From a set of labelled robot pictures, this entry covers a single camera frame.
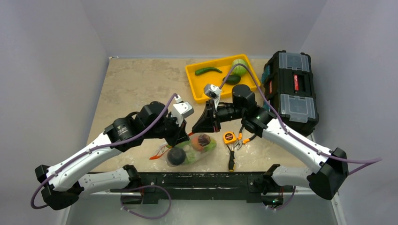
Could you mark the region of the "green lime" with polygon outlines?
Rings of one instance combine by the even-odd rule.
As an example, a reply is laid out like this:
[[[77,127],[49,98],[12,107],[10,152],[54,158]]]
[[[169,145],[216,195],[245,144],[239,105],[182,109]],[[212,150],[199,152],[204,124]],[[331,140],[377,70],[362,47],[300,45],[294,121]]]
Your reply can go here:
[[[215,148],[217,147],[217,143],[216,141],[211,138],[209,144],[207,144],[204,148],[203,151],[204,152],[212,152],[215,150]]]

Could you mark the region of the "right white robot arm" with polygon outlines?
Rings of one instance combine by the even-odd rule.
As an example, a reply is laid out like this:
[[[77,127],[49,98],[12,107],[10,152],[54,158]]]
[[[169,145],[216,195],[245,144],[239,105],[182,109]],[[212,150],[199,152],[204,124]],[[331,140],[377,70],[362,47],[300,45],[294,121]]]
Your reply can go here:
[[[258,106],[247,85],[233,87],[232,103],[220,103],[221,90],[213,84],[206,85],[204,93],[210,100],[193,126],[193,133],[219,132],[222,122],[240,119],[247,131],[276,143],[306,165],[305,168],[273,165],[263,179],[266,189],[274,191],[286,185],[304,187],[323,199],[333,199],[349,175],[345,151],[318,145],[292,130],[275,113]]]

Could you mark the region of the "light green cucumber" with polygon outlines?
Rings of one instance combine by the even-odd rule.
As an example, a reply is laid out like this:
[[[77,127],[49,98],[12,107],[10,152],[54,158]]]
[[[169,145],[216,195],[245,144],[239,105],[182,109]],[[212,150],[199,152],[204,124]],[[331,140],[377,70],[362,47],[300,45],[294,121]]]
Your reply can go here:
[[[181,142],[181,143],[178,143],[177,145],[175,145],[175,146],[173,146],[173,147],[167,145],[167,148],[168,148],[168,149],[172,149],[172,148],[181,148],[181,149],[184,149],[186,146],[188,146],[188,147],[191,146],[191,141],[190,141],[190,140],[184,141],[184,142]]]

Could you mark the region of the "dark red plum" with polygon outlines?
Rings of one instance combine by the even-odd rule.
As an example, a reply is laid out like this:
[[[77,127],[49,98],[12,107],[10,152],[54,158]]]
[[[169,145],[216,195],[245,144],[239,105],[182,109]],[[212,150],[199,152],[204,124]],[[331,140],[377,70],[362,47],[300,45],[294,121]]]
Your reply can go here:
[[[210,136],[208,136],[206,134],[201,134],[201,135],[198,136],[198,144],[200,146],[205,147],[205,146],[209,145],[210,142],[211,142],[211,137]]]

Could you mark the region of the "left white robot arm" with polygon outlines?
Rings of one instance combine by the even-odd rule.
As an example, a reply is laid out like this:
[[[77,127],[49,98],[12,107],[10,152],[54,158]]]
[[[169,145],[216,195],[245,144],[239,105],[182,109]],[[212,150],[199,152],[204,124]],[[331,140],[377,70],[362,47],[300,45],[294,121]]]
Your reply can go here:
[[[171,111],[153,101],[139,112],[131,112],[116,119],[89,145],[68,159],[35,169],[40,183],[36,194],[41,194],[45,207],[61,210],[74,204],[80,196],[108,189],[136,191],[140,177],[136,168],[125,165],[112,172],[92,173],[101,163],[140,146],[145,139],[164,139],[169,146],[189,139],[186,118],[194,112],[188,102],[172,105]]]

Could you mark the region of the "clear orange zip bag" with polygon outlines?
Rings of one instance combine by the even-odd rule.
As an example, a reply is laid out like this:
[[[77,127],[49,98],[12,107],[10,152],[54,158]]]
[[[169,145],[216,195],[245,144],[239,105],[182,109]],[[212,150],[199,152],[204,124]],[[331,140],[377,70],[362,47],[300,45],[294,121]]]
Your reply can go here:
[[[216,147],[217,142],[211,136],[204,133],[190,134],[188,141],[174,147],[167,143],[159,146],[149,159],[161,159],[170,167],[191,165],[212,154]]]

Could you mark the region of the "purple eggplant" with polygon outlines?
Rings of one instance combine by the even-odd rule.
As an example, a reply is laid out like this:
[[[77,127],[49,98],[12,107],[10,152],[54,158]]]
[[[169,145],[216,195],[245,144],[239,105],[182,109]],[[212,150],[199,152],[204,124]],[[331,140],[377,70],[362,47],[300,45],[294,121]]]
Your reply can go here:
[[[184,163],[186,160],[186,153],[182,148],[171,148],[167,153],[167,161],[169,164],[177,166]]]

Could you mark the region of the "white cauliflower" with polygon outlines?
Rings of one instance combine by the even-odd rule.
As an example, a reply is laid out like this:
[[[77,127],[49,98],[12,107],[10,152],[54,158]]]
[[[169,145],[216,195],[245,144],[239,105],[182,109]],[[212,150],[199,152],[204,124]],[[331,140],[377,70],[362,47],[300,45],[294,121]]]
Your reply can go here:
[[[202,158],[201,152],[195,151],[192,146],[186,146],[183,150],[186,154],[185,160],[183,162],[184,165],[193,164]]]

